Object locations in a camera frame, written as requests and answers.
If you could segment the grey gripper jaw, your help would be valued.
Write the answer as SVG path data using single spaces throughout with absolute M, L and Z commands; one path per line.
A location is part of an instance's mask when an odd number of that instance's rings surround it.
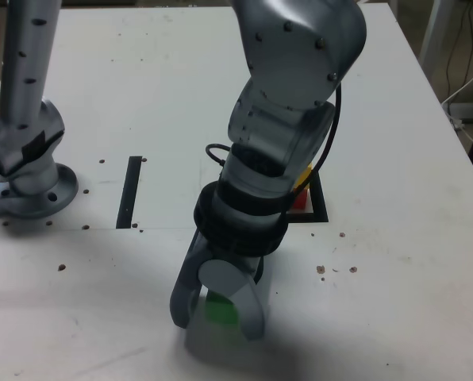
M 263 269 L 262 258 L 205 262 L 198 277 L 207 288 L 207 320 L 237 327 L 250 341 L 262 338 L 267 319 L 267 279 Z
M 198 277 L 200 267 L 211 259 L 211 251 L 205 237 L 196 232 L 188 248 L 170 297 L 172 321 L 185 329 L 194 316 L 202 283 Z

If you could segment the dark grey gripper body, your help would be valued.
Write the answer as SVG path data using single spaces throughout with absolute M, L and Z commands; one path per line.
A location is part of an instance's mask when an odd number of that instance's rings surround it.
M 206 261 L 206 285 L 236 285 L 263 272 L 261 257 L 241 256 L 222 248 L 212 248 Z

